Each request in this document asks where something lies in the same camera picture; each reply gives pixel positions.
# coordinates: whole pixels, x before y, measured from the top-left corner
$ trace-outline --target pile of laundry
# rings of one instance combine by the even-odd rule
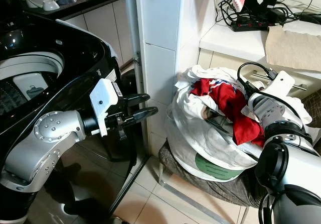
[[[182,77],[166,119],[168,142],[179,164],[199,178],[221,182],[255,166],[264,132],[246,105],[237,72],[196,65]],[[262,82],[253,84],[264,88]],[[312,118],[297,100],[301,119],[308,124]]]

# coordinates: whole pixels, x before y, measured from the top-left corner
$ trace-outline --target white tiled wall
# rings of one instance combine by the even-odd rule
[[[145,41],[176,50],[180,0],[142,0]]]
[[[138,4],[148,105],[159,110],[148,120],[150,151],[157,156],[166,140],[166,107],[172,102],[177,75],[197,64],[199,40],[215,21],[214,0],[138,0]]]
[[[184,0],[178,73],[197,64],[200,39],[214,23],[214,0]]]
[[[145,45],[147,89],[151,99],[163,104],[172,102],[175,51],[156,45]]]

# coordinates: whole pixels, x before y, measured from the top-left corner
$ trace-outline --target white countertop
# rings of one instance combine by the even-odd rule
[[[284,30],[321,35],[321,25],[295,21],[284,25]],[[265,42],[268,31],[234,32],[230,27],[215,24],[200,40],[199,47],[266,64]],[[321,79],[316,71],[295,70],[295,72]]]

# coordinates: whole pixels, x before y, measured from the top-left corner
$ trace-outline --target countertop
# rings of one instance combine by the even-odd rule
[[[77,0],[75,3],[62,5],[59,9],[54,11],[45,11],[42,8],[29,8],[25,1],[21,1],[21,5],[23,10],[31,15],[44,17],[50,20],[67,20],[115,1],[117,0]]]
[[[321,35],[321,26],[295,21],[284,25],[285,31]],[[268,31],[234,32],[230,27],[215,24],[200,40],[199,47],[249,61],[266,64],[265,42]],[[321,73],[296,69],[294,72],[321,79]]]

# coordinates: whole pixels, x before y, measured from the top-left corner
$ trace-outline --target stool leg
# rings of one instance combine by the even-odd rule
[[[164,172],[164,165],[162,163],[159,163],[159,177],[158,177],[158,183],[164,187],[165,182],[163,181],[163,172]]]
[[[242,217],[242,220],[241,220],[240,224],[244,224],[245,223],[245,219],[246,219],[247,213],[249,213],[249,209],[250,209],[250,207],[247,206],[246,209],[245,209],[245,212],[243,214],[243,217]]]

